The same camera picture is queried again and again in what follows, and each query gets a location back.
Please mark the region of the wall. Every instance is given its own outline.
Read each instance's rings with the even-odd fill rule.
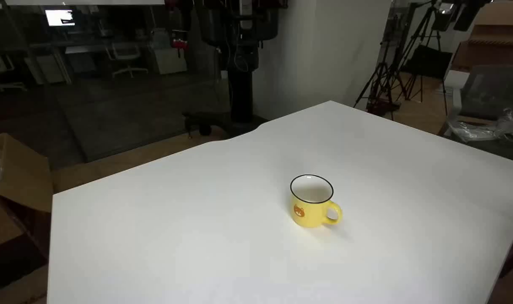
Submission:
[[[353,105],[371,76],[391,0],[290,0],[255,71],[255,112],[282,117],[326,100]]]

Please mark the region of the white table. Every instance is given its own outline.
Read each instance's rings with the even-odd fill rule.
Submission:
[[[297,227],[288,183],[346,222]],[[49,303],[484,303],[513,163],[339,103],[56,195]]]

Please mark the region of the black pole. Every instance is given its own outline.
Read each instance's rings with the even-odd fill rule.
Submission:
[[[253,75],[250,71],[228,71],[231,120],[253,122]]]

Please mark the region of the tripod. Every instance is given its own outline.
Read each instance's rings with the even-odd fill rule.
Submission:
[[[430,24],[430,19],[434,16],[437,16],[437,7],[435,7],[435,0],[430,0],[427,2],[430,7],[427,9],[423,19],[420,21],[418,27],[413,31],[412,38],[410,38],[410,43],[407,44],[403,54],[400,56],[400,61],[398,61],[398,70],[395,71],[395,80],[400,80],[400,71],[405,70],[405,66],[408,66],[408,60],[410,63],[413,61],[413,58],[417,58],[417,53],[413,53],[413,58],[410,58],[412,54],[412,49],[413,46],[417,44],[417,41],[423,43],[425,39],[425,48],[430,44],[430,39],[435,38],[437,39],[437,49],[440,53],[440,33],[435,31],[435,29],[430,29],[428,36],[427,36],[427,29],[428,29],[428,24]],[[401,95],[396,97],[396,100],[400,100],[401,97],[405,97],[405,100],[410,100],[412,98],[412,92],[413,92],[413,87],[415,87],[415,82],[417,78],[420,78],[420,102],[423,102],[423,76],[420,75],[420,63],[415,63],[415,71],[412,73],[412,78],[408,80],[407,83],[407,90],[401,90]]]
[[[371,88],[369,97],[368,97],[368,100],[369,100],[368,112],[376,114],[376,115],[383,115],[386,112],[398,110],[398,105],[395,105],[393,98],[391,98],[393,82],[391,82],[391,70],[386,63],[388,51],[390,51],[390,41],[381,43],[381,44],[385,44],[383,56],[381,56],[380,63],[376,65],[368,83],[363,87],[363,90],[358,95],[356,103],[354,103],[354,109],[356,109],[358,103],[363,100],[364,93]],[[396,80],[400,83],[401,92],[407,93],[401,80],[400,78],[396,78]]]

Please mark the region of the mug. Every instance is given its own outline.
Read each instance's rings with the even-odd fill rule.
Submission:
[[[302,174],[292,179],[292,218],[297,225],[312,228],[322,225],[337,225],[342,220],[342,210],[332,203],[332,185],[315,174]]]

